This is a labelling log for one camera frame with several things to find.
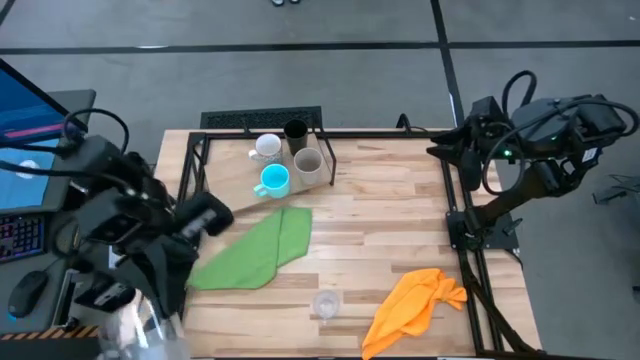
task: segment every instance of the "green towel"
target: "green towel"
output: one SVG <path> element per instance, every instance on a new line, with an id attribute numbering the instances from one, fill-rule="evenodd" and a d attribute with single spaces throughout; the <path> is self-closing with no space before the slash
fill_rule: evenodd
<path id="1" fill-rule="evenodd" d="M 311 209 L 279 209 L 195 269 L 188 283 L 199 290 L 260 288 L 278 266 L 306 255 L 310 239 Z"/>

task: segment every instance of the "orange towel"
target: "orange towel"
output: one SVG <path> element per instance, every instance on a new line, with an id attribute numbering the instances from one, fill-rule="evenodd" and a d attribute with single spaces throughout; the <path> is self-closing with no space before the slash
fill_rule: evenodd
<path id="1" fill-rule="evenodd" d="M 462 310 L 467 292 L 455 286 L 455 279 L 446 278 L 440 269 L 406 273 L 376 312 L 362 343 L 362 358 L 371 359 L 405 334 L 419 336 L 425 332 L 437 301 Z"/>

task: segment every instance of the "floor tile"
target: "floor tile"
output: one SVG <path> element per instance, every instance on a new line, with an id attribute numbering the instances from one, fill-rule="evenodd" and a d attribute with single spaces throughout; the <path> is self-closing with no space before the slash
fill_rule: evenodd
<path id="1" fill-rule="evenodd" d="M 640 39 L 635 0 L 441 1 L 449 41 Z"/>
<path id="2" fill-rule="evenodd" d="M 0 47 L 436 40 L 428 0 L 18 1 Z"/>
<path id="3" fill-rule="evenodd" d="M 450 127 L 437 50 L 7 56 L 46 91 L 92 88 L 95 105 L 131 128 L 131 148 L 157 157 L 169 128 L 197 128 L 203 111 L 322 106 L 325 127 Z M 91 130 L 120 141 L 95 115 Z"/>
<path id="4" fill-rule="evenodd" d="M 640 49 L 454 51 L 457 79 L 470 103 L 499 96 L 516 71 L 538 75 L 538 97 L 603 93 L 640 110 Z M 524 85 L 514 87 L 512 109 Z M 591 194 L 615 185 L 608 174 L 640 175 L 640 133 L 604 150 L 581 186 L 561 198 L 533 200 L 512 212 L 518 227 L 525 279 L 542 344 L 550 353 L 635 359 L 640 353 L 640 306 L 631 287 L 640 284 L 640 225 L 630 198 L 609 206 Z M 499 164 L 506 189 L 516 166 Z"/>

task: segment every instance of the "blue mug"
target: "blue mug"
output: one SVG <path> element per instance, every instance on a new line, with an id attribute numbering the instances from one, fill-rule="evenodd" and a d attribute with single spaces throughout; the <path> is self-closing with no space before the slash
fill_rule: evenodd
<path id="1" fill-rule="evenodd" d="M 260 197 L 269 195 L 280 199 L 287 196 L 290 189 L 289 170 L 280 164 L 271 164 L 262 170 L 260 185 L 254 187 L 253 192 Z"/>

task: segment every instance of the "white mug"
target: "white mug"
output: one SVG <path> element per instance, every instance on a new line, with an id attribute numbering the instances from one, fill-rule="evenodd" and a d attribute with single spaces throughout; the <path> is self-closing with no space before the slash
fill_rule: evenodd
<path id="1" fill-rule="evenodd" d="M 314 148 L 304 148 L 293 157 L 296 172 L 306 185 L 313 185 L 318 182 L 323 161 L 320 151 Z"/>
<path id="2" fill-rule="evenodd" d="M 263 164 L 282 164 L 282 142 L 274 134 L 261 135 L 255 150 L 249 151 L 249 159 Z"/>

